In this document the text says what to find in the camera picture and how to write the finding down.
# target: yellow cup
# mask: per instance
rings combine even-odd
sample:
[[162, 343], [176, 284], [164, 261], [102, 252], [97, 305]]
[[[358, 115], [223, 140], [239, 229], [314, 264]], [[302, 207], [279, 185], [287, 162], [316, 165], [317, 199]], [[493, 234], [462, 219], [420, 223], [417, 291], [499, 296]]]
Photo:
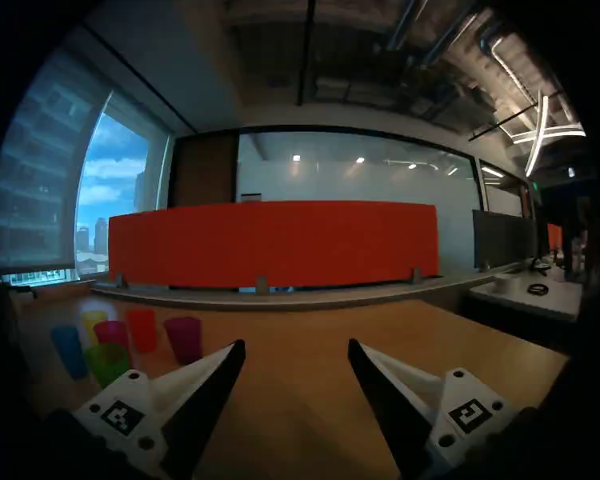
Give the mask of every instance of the yellow cup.
[[98, 337], [94, 332], [94, 326], [100, 322], [107, 322], [109, 316], [102, 310], [91, 310], [81, 314], [80, 319], [82, 320], [82, 325], [85, 327], [86, 334], [89, 336], [89, 340], [91, 340], [91, 345], [96, 346], [98, 344]]

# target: desk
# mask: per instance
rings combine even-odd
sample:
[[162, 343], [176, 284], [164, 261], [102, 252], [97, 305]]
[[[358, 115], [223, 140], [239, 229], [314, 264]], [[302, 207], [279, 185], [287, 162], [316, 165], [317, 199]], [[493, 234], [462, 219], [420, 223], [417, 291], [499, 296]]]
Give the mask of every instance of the desk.
[[[507, 294], [494, 292], [495, 282], [485, 283], [470, 289], [469, 295], [485, 302], [496, 303], [540, 317], [575, 322], [580, 309], [582, 285], [564, 282], [563, 270], [552, 267], [543, 277], [538, 272], [524, 271], [518, 276], [514, 290]], [[541, 297], [528, 294], [532, 283], [542, 283], [549, 292]]]
[[[40, 414], [74, 409], [98, 392], [73, 382], [49, 328], [106, 310], [124, 319], [138, 306], [86, 295], [28, 306], [21, 331], [35, 350]], [[398, 470], [346, 357], [349, 338], [435, 375], [464, 366], [518, 407], [545, 397], [566, 357], [420, 301], [304, 312], [218, 312], [156, 307], [160, 322], [196, 314], [205, 354], [236, 338], [246, 361], [196, 470], [196, 478], [395, 480]], [[161, 330], [158, 351], [135, 356], [150, 377], [178, 366]]]

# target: red cup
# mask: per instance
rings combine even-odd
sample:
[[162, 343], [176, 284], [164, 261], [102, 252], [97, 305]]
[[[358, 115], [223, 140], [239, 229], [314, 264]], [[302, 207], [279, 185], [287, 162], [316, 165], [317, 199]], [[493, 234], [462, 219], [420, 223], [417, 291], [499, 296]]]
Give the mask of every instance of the red cup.
[[123, 322], [100, 322], [94, 325], [94, 332], [100, 343], [117, 343], [124, 346], [131, 364], [131, 352], [129, 351], [129, 335]]
[[202, 358], [202, 322], [200, 318], [169, 318], [164, 325], [178, 363], [188, 365]]
[[126, 312], [126, 324], [131, 330], [135, 349], [140, 354], [148, 354], [158, 346], [155, 329], [155, 312], [150, 309], [136, 309]]

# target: cloud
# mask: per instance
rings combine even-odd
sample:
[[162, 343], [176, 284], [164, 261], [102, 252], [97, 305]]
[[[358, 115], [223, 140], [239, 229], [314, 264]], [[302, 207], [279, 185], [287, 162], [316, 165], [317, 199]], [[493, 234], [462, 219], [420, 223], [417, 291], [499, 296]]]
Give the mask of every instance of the cloud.
[[98, 123], [91, 143], [97, 146], [124, 146], [133, 136], [134, 132], [105, 115]]
[[120, 190], [106, 185], [84, 186], [80, 189], [79, 205], [113, 202], [120, 197]]
[[96, 178], [136, 178], [144, 171], [145, 163], [146, 161], [140, 158], [100, 158], [85, 162], [82, 174]]

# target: red divider panel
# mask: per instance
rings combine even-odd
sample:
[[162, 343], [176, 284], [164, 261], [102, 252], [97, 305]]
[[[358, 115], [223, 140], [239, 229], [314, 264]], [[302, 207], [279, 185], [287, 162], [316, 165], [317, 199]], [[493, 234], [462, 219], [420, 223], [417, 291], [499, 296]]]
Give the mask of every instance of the red divider panel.
[[549, 230], [549, 250], [562, 248], [562, 227], [547, 223], [546, 228]]
[[438, 273], [432, 205], [252, 202], [113, 217], [110, 276], [152, 285], [332, 286]]

